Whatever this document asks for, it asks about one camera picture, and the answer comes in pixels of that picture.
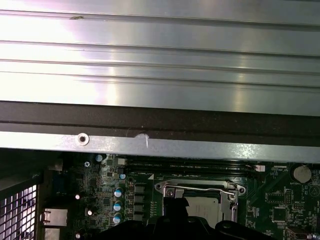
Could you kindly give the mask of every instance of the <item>microchip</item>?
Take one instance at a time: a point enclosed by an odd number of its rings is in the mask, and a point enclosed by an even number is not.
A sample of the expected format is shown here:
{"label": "microchip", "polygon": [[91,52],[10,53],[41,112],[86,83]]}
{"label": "microchip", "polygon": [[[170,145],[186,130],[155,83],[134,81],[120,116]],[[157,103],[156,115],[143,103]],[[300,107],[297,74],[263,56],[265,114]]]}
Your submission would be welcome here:
{"label": "microchip", "polygon": [[118,167],[116,169],[116,172],[120,175],[120,174],[125,174],[125,169],[123,167]]}
{"label": "microchip", "polygon": [[104,198],[103,199],[103,204],[104,205],[110,205],[110,198]]}
{"label": "microchip", "polygon": [[285,195],[283,193],[268,193],[267,202],[271,204],[283,204]]}
{"label": "microchip", "polygon": [[144,216],[142,214],[134,214],[133,215],[133,220],[135,221],[142,221]]}
{"label": "microchip", "polygon": [[91,179],[90,180],[90,186],[92,186],[92,187],[97,186],[97,179]]}
{"label": "microchip", "polygon": [[287,210],[284,207],[274,207],[272,221],[274,223],[284,223],[286,221]]}
{"label": "microchip", "polygon": [[145,192],[144,186],[135,186],[134,193],[135,194],[143,194]]}

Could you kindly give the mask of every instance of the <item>surface-mount component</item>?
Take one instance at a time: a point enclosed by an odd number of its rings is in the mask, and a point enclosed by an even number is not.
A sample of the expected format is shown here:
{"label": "surface-mount component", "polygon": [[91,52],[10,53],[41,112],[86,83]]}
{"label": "surface-mount component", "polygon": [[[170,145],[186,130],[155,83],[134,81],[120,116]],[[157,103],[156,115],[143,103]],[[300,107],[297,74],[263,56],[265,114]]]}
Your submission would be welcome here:
{"label": "surface-mount component", "polygon": [[273,208],[273,215],[272,215],[272,221],[274,223],[284,223],[286,222],[286,215],[287,215],[287,210],[285,207],[274,207]]}

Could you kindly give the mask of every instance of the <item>capacitor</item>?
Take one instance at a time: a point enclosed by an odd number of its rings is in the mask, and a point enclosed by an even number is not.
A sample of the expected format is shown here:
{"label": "capacitor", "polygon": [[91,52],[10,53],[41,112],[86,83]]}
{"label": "capacitor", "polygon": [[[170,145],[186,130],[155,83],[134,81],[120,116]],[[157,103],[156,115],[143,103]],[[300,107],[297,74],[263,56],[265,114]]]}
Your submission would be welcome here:
{"label": "capacitor", "polygon": [[77,231],[75,233],[75,239],[84,240],[85,239],[85,236],[84,236],[85,233],[86,233],[86,231],[83,228],[81,228],[79,231]]}
{"label": "capacitor", "polygon": [[95,160],[100,163],[102,162],[102,160],[106,159],[107,158],[107,154],[97,154],[95,156]]}
{"label": "capacitor", "polygon": [[113,205],[113,209],[116,212],[119,212],[121,210],[122,207],[122,202],[121,201],[116,201],[115,204]]}
{"label": "capacitor", "polygon": [[293,170],[293,177],[299,183],[305,184],[311,180],[312,172],[306,165],[298,166]]}
{"label": "capacitor", "polygon": [[87,214],[88,216],[92,216],[94,213],[98,211],[98,208],[96,206],[88,207],[87,208]]}
{"label": "capacitor", "polygon": [[120,198],[121,195],[123,193],[123,189],[121,187],[118,187],[115,191],[114,191],[114,195],[117,197],[117,198]]}
{"label": "capacitor", "polygon": [[81,191],[79,193],[77,193],[74,198],[77,199],[77,200],[80,200],[82,198],[84,198],[86,196],[86,192],[85,191]]}
{"label": "capacitor", "polygon": [[122,218],[122,215],[120,213],[116,213],[113,217],[113,223],[114,224],[121,223],[121,218]]}

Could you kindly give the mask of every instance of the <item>electrolytic capacitor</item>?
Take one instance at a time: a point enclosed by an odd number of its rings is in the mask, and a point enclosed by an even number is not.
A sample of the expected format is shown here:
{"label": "electrolytic capacitor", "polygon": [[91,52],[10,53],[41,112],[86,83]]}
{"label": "electrolytic capacitor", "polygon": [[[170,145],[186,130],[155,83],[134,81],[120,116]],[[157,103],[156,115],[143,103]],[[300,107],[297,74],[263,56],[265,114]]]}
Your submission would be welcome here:
{"label": "electrolytic capacitor", "polygon": [[123,189],[121,187],[118,187],[115,191],[114,191],[114,195],[117,197],[117,198],[120,198],[122,196],[122,193],[123,193]]}
{"label": "electrolytic capacitor", "polygon": [[122,215],[120,213],[116,213],[113,217],[113,223],[114,224],[121,223],[121,218],[122,218]]}
{"label": "electrolytic capacitor", "polygon": [[80,200],[80,199],[84,198],[85,196],[86,196],[86,192],[81,191],[81,192],[77,193],[74,197],[75,197],[75,199]]}
{"label": "electrolytic capacitor", "polygon": [[75,233],[75,239],[84,240],[85,239],[85,236],[84,236],[85,233],[86,233],[86,231],[83,228],[81,228],[79,231],[77,231]]}
{"label": "electrolytic capacitor", "polygon": [[121,201],[116,201],[115,204],[113,205],[113,209],[116,212],[119,212],[121,210],[122,207],[122,202]]}
{"label": "electrolytic capacitor", "polygon": [[97,154],[95,156],[95,160],[100,163],[102,162],[102,160],[106,159],[107,158],[107,154]]}
{"label": "electrolytic capacitor", "polygon": [[87,214],[88,216],[92,216],[93,214],[95,214],[98,211],[98,208],[96,206],[91,206],[87,208]]}

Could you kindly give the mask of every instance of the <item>screw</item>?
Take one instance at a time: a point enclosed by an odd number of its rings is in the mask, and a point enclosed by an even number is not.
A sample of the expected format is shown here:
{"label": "screw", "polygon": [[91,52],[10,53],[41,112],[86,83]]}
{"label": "screw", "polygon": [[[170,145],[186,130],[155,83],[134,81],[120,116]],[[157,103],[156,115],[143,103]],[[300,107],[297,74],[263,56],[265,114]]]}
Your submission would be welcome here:
{"label": "screw", "polygon": [[174,195],[174,191],[168,190],[168,191],[166,191],[165,194],[166,194],[168,197],[172,197],[172,196]]}

